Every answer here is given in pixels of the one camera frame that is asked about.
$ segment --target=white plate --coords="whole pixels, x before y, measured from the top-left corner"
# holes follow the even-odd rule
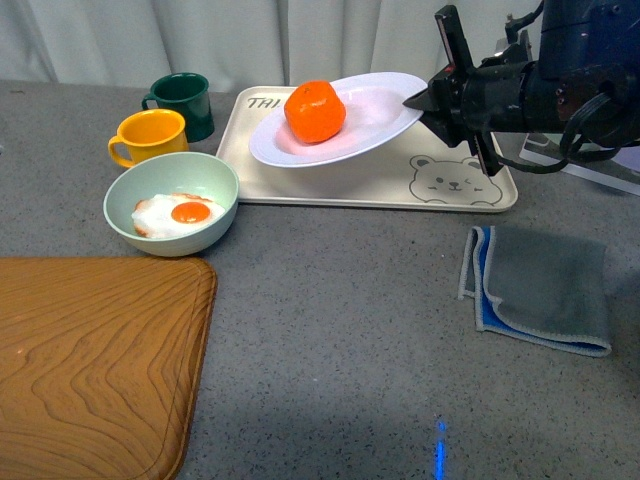
[[[249,141],[253,156],[276,167],[300,168],[325,165],[371,150],[398,136],[422,115],[402,105],[424,90],[427,83],[406,73],[367,73],[331,82],[347,108],[347,117],[337,135],[306,144],[291,132],[280,106],[255,129]]]

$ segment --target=dark green mug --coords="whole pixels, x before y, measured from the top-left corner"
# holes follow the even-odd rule
[[[198,142],[214,131],[208,90],[209,81],[197,73],[167,75],[151,85],[150,92],[142,99],[142,109],[148,110],[147,102],[153,100],[160,108],[178,112],[187,123],[187,141]]]

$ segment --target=blue light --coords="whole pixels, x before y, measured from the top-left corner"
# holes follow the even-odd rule
[[[445,445],[445,432],[447,431],[447,424],[438,420],[436,423],[437,436],[436,436],[436,448],[434,453],[434,471],[433,477],[435,480],[444,480],[444,466],[447,457],[447,446]]]

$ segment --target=bowl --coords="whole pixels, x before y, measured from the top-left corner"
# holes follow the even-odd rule
[[[236,172],[213,155],[167,153],[120,175],[104,197],[104,216],[125,241],[143,252],[161,257],[191,255],[213,245],[229,229],[238,209],[239,186]],[[131,214],[140,200],[178,192],[211,198],[225,212],[202,229],[179,237],[145,238],[136,233]]]

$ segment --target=beige tray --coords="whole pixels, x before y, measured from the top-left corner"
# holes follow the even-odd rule
[[[216,287],[197,258],[0,259],[0,478],[175,478]]]
[[[466,144],[448,148],[417,123],[386,144],[329,165],[279,168],[256,160],[249,139],[293,87],[252,87],[236,99],[217,156],[240,177],[243,203],[501,212],[518,198],[505,167],[489,179]]]

